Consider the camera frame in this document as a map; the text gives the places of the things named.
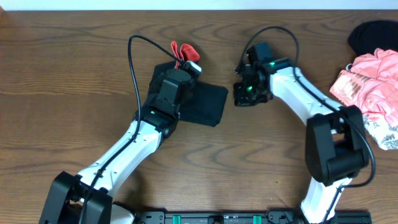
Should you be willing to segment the black leggings red waistband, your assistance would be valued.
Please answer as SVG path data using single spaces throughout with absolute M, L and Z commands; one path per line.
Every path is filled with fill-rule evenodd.
M 184 61 L 198 63 L 200 54 L 190 44 L 178 45 L 171 42 L 173 54 Z M 181 106 L 180 119 L 182 121 L 215 127 L 220 123 L 228 90 L 223 86 L 196 82 L 193 96 Z

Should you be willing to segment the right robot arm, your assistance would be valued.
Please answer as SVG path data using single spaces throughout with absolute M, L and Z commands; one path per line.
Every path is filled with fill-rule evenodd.
M 305 163 L 312 176 L 297 212 L 269 212 L 268 223 L 371 223 L 367 212 L 338 212 L 341 195 L 369 164 L 360 110 L 331 100 L 312 85 L 288 58 L 276 59 L 266 43 L 244 51 L 236 72 L 236 106 L 282 100 L 304 123 Z

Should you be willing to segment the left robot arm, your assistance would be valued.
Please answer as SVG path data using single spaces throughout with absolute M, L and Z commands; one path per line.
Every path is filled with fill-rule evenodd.
M 175 130 L 181 104 L 191 97 L 201 72 L 168 69 L 157 94 L 138 111 L 122 138 L 76 175 L 60 173 L 52 182 L 40 223 L 133 223 L 135 214 L 113 198 L 133 170 Z

